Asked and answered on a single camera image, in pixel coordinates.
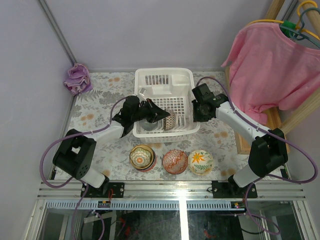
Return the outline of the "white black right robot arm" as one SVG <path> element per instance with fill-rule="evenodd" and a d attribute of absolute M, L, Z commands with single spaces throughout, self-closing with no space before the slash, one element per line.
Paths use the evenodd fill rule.
<path fill-rule="evenodd" d="M 231 196 L 240 197 L 245 193 L 247 185 L 288 161 L 284 133 L 280 129 L 271 130 L 255 122 L 236 108 L 227 95 L 214 95 L 205 83 L 193 88 L 192 93 L 195 97 L 192 101 L 195 122 L 218 119 L 251 144 L 247 165 L 229 180 L 227 189 Z"/>

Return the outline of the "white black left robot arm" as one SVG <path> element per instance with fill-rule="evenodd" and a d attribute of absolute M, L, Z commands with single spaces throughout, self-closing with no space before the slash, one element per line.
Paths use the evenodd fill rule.
<path fill-rule="evenodd" d="M 80 132 L 71 129 L 61 139 L 53 164 L 72 178 L 86 183 L 98 197 L 105 197 L 110 190 L 109 178 L 95 170 L 92 160 L 97 142 L 117 140 L 133 129 L 134 123 L 142 120 L 153 124 L 170 113 L 158 107 L 151 99 L 140 101 L 135 95 L 122 98 L 124 101 L 119 113 L 110 116 L 110 123 L 100 129 Z"/>

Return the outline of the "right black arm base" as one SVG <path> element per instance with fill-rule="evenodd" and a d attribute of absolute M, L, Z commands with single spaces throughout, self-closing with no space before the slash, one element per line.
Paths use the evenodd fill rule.
<path fill-rule="evenodd" d="M 257 199 L 256 185 L 249 181 L 247 185 L 240 186 L 234 180 L 234 175 L 226 181 L 212 180 L 211 186 L 206 191 L 211 193 L 215 199 Z"/>

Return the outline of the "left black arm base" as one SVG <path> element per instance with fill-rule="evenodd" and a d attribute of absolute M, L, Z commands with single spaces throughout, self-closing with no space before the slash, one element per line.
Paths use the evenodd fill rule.
<path fill-rule="evenodd" d="M 123 198 L 125 192 L 124 182 L 112 182 L 108 177 L 105 177 L 104 182 L 99 188 L 95 188 L 91 185 L 88 187 L 88 191 L 85 193 L 86 186 L 82 185 L 81 197 L 85 198 L 100 198 L 100 199 L 113 199 Z"/>

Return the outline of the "red patterned ceramic bowl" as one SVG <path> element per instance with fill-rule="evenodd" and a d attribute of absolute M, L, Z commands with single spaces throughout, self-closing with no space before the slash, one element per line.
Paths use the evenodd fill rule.
<path fill-rule="evenodd" d="M 182 150 L 170 150 L 163 156 L 162 166 L 169 174 L 179 175 L 183 173 L 188 166 L 188 156 Z"/>

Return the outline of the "tan patterned ceramic bowl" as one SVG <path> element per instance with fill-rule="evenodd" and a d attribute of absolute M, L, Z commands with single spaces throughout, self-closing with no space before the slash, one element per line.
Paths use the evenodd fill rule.
<path fill-rule="evenodd" d="M 174 110 L 166 108 L 165 111 L 169 113 L 169 116 L 163 120 L 163 130 L 167 132 L 171 131 L 176 126 L 177 117 Z"/>

